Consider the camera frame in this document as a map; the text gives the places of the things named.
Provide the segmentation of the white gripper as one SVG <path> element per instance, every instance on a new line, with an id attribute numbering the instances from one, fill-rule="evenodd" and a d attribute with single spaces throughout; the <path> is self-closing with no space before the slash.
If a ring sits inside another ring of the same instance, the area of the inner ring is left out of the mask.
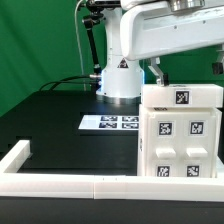
<path id="1" fill-rule="evenodd" d="M 159 56 L 224 43 L 224 0 L 121 0 L 121 7 L 122 54 L 128 60 L 150 58 L 159 86 L 169 85 Z M 217 52 L 212 70 L 221 75 L 224 46 Z"/>

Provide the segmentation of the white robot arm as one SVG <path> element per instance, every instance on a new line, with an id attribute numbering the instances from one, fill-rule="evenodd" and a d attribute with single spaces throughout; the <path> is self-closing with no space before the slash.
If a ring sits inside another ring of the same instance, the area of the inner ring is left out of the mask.
<path id="1" fill-rule="evenodd" d="M 157 59 L 164 55 L 219 45 L 213 73 L 224 73 L 224 0 L 120 0 L 120 7 L 103 9 L 106 17 L 107 65 L 97 96 L 109 102 L 140 98 L 142 59 L 163 85 Z"/>

